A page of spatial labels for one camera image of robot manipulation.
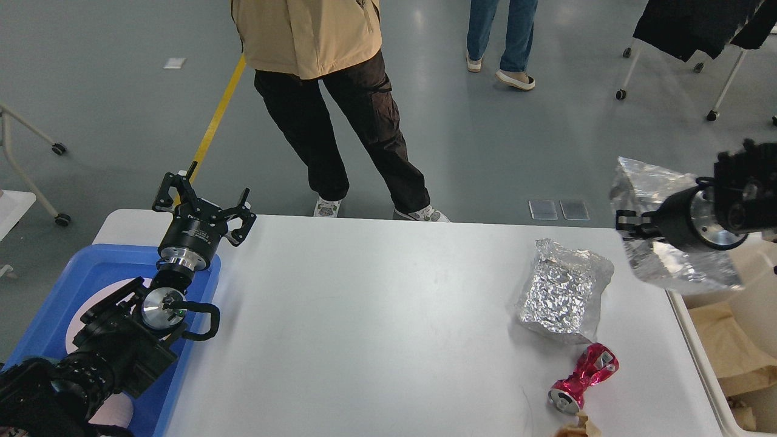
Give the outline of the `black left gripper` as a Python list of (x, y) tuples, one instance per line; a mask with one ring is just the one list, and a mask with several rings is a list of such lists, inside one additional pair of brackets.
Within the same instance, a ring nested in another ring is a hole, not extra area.
[[(256, 214), (247, 205), (250, 188), (242, 191), (238, 205), (214, 213), (214, 222), (199, 220), (209, 214), (204, 199), (192, 188), (191, 175), (167, 172), (152, 202), (152, 210), (170, 212), (172, 221), (159, 244), (159, 257), (168, 263), (179, 263), (192, 271), (202, 271), (211, 265), (221, 238), (232, 246), (240, 246), (255, 224)], [(228, 224), (239, 220), (240, 226)]]

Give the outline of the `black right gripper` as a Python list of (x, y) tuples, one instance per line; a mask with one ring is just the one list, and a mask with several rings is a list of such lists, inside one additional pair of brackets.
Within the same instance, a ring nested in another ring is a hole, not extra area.
[(717, 222), (707, 190), (696, 186), (672, 194), (655, 211), (616, 210), (616, 232), (624, 241), (658, 240), (680, 251), (731, 251), (747, 234), (727, 231)]

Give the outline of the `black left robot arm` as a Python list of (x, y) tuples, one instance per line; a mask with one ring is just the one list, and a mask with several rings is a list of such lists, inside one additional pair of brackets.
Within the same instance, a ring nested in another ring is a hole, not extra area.
[(149, 285), (131, 279), (81, 315), (75, 351), (53, 361), (31, 357), (2, 373), (2, 431), (30, 436), (131, 436), (118, 425), (91, 419), (112, 395), (137, 398), (178, 357), (178, 339), (206, 341), (219, 331), (221, 311), (186, 293), (197, 272), (211, 266), (222, 238), (239, 246), (256, 215), (239, 202), (223, 209), (198, 197), (186, 174), (168, 172), (153, 202), (172, 214), (158, 247), (157, 271)]

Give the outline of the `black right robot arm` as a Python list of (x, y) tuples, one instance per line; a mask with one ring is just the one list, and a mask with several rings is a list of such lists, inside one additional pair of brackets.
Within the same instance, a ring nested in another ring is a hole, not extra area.
[(627, 241), (668, 243), (683, 252), (731, 251), (749, 235), (775, 242), (776, 144), (746, 138), (721, 152), (711, 177), (677, 191), (655, 211), (619, 209), (614, 229)]

